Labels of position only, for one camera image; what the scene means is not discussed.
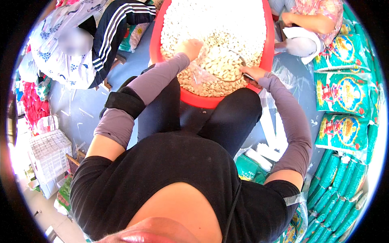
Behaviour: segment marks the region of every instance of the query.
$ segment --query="red plastic tub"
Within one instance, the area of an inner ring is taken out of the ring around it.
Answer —
[[[160,63],[164,61],[161,55],[161,31],[163,27],[163,18],[171,3],[172,0],[164,1],[158,17],[155,20],[150,42],[150,58],[152,63]],[[259,67],[270,72],[272,70],[274,56],[274,26],[268,0],[262,0],[262,3],[266,21],[266,41],[263,47],[262,60]],[[247,88],[252,89],[257,93],[260,91],[260,89],[255,88],[251,84],[247,85]],[[202,97],[181,88],[181,100],[195,107],[215,109],[223,98],[224,97]]]

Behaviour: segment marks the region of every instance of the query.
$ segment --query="black shirt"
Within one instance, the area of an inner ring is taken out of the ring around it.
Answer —
[[[266,185],[241,181],[223,147],[182,131],[145,138],[114,162],[100,156],[84,159],[72,181],[70,203],[81,229],[99,240],[125,229],[153,194],[176,182],[206,197],[223,236],[238,194],[227,242],[272,242],[297,208],[283,200],[299,193],[296,186],[283,180]]]

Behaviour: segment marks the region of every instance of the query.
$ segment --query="lips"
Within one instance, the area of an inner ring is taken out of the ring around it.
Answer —
[[[175,241],[149,232],[124,232],[121,241],[128,243],[176,243]]]

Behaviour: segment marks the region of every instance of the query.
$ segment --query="black pants with white stripes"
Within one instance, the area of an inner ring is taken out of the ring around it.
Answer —
[[[153,5],[135,0],[115,0],[107,7],[93,39],[92,61],[96,76],[90,89],[107,77],[126,34],[127,24],[151,23],[155,16],[156,9]]]

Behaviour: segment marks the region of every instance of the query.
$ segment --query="white plastic crate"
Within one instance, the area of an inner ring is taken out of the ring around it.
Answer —
[[[30,146],[40,183],[48,183],[70,168],[66,154],[72,155],[72,143],[61,130],[30,138]]]

